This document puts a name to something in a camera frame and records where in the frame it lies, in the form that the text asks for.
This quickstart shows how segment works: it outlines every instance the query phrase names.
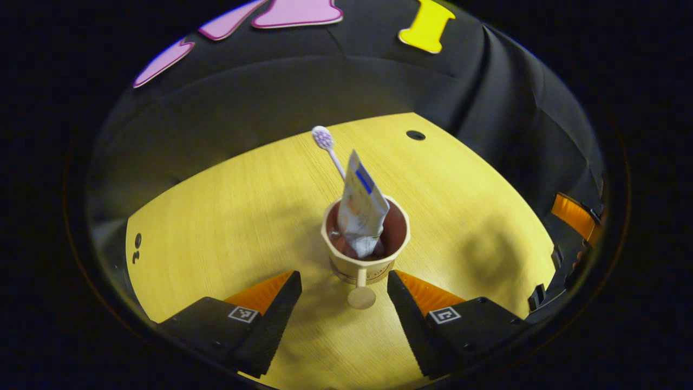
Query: pink cutout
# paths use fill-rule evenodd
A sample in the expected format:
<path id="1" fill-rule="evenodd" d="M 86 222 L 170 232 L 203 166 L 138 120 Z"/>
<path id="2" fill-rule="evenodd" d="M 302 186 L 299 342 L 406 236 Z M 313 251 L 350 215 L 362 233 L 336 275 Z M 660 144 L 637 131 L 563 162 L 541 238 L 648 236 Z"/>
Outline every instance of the pink cutout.
<path id="1" fill-rule="evenodd" d="M 344 13 L 334 0 L 274 0 L 270 9 L 253 20 L 255 28 L 314 26 L 337 23 Z"/>
<path id="2" fill-rule="evenodd" d="M 190 53 L 195 46 L 194 42 L 183 42 L 185 38 L 174 43 L 171 47 L 164 50 L 152 62 L 147 65 L 142 73 L 134 80 L 133 88 L 145 85 L 149 80 L 158 76 L 161 72 L 167 70 L 171 65 L 180 61 L 183 57 Z"/>
<path id="3" fill-rule="evenodd" d="M 213 41 L 228 38 L 250 14 L 262 6 L 266 1 L 267 0 L 251 1 L 244 6 L 230 10 L 200 27 L 198 31 Z"/>

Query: toothbrush head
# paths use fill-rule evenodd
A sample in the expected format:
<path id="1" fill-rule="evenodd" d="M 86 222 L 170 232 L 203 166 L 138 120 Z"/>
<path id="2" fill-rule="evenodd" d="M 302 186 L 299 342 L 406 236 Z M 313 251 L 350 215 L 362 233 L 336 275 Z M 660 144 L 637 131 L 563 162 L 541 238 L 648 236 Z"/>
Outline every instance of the toothbrush head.
<path id="1" fill-rule="evenodd" d="M 328 151 L 332 149 L 333 146 L 335 146 L 335 139 L 332 138 L 332 134 L 330 134 L 330 131 L 327 130 L 326 127 L 316 126 L 310 133 L 313 135 L 315 143 L 321 149 Z"/>

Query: wood grain surface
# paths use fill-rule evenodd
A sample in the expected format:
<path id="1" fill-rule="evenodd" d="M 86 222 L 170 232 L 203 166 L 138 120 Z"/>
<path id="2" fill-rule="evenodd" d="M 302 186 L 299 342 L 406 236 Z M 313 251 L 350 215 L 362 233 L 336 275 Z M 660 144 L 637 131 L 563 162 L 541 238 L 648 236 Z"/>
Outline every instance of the wood grain surface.
<path id="1" fill-rule="evenodd" d="M 527 297 L 554 273 L 553 244 L 498 172 L 414 113 L 328 128 L 342 164 L 356 149 L 381 191 L 409 214 L 412 239 L 395 269 L 527 316 Z M 407 344 L 387 281 L 370 286 L 373 307 L 356 310 L 347 305 L 353 285 L 332 274 L 319 227 L 343 182 L 306 130 L 200 172 L 135 212 L 125 249 L 129 260 L 140 255 L 128 262 L 137 298 L 161 322 L 203 296 L 223 300 L 298 270 L 303 294 L 259 382 L 280 389 L 423 386 L 429 381 Z M 409 138 L 408 130 L 426 139 Z"/>

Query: white toothbrush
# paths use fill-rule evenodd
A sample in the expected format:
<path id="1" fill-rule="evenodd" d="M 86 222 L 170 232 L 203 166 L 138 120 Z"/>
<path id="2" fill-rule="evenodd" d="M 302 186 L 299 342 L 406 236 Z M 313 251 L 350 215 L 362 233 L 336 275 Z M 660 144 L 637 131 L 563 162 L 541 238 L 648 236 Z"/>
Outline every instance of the white toothbrush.
<path id="1" fill-rule="evenodd" d="M 337 159 L 335 151 L 332 149 L 333 146 L 335 146 L 335 139 L 332 138 L 332 134 L 330 134 L 330 131 L 327 130 L 327 128 L 324 126 L 316 126 L 310 133 L 313 135 L 315 143 L 321 149 L 324 149 L 327 151 L 327 153 L 330 153 L 332 162 L 335 163 L 335 167 L 337 167 L 337 170 L 340 172 L 340 175 L 342 175 L 342 180 L 344 180 L 346 174 L 344 173 L 344 168 L 342 168 L 342 164 Z"/>

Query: cup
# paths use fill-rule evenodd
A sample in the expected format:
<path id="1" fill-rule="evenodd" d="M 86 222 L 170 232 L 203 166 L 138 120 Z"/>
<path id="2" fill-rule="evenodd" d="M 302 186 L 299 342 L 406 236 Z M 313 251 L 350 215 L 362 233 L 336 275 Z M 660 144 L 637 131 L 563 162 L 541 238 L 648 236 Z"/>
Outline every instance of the cup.
<path id="1" fill-rule="evenodd" d="M 397 255 L 404 249 L 411 238 L 409 216 L 393 198 L 387 195 L 384 195 L 384 197 L 389 203 L 390 209 L 387 215 L 385 215 L 383 233 L 380 235 L 385 248 L 385 257 L 383 259 L 359 260 L 339 252 L 332 244 L 329 234 L 339 230 L 337 214 L 341 198 L 327 207 L 322 219 L 320 233 L 329 250 L 330 265 L 341 280 L 356 285 L 356 288 L 349 293 L 347 302 L 352 307 L 358 309 L 367 309 L 376 302 L 375 293 L 366 285 L 385 278 L 392 269 Z"/>

